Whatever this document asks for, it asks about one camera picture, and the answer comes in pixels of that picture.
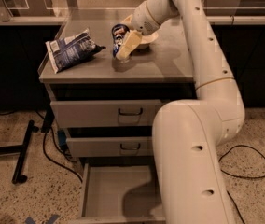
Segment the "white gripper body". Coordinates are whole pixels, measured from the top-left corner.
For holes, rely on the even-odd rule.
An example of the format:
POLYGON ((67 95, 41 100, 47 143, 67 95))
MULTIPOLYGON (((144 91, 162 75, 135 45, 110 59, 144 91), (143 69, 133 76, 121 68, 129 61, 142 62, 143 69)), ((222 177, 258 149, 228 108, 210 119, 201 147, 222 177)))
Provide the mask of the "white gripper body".
POLYGON ((172 0, 146 0, 132 14, 132 28, 151 35, 169 19, 179 14, 172 0))

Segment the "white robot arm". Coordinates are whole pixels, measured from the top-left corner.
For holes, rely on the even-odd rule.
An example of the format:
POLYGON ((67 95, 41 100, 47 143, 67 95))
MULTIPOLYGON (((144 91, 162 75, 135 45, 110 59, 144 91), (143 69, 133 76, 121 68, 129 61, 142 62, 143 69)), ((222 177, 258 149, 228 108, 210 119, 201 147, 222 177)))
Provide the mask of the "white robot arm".
POLYGON ((113 55, 127 59, 174 16, 183 22, 197 97, 164 105, 152 126, 166 224, 236 224, 216 147, 241 130, 244 103, 203 0, 146 0, 114 33, 113 55))

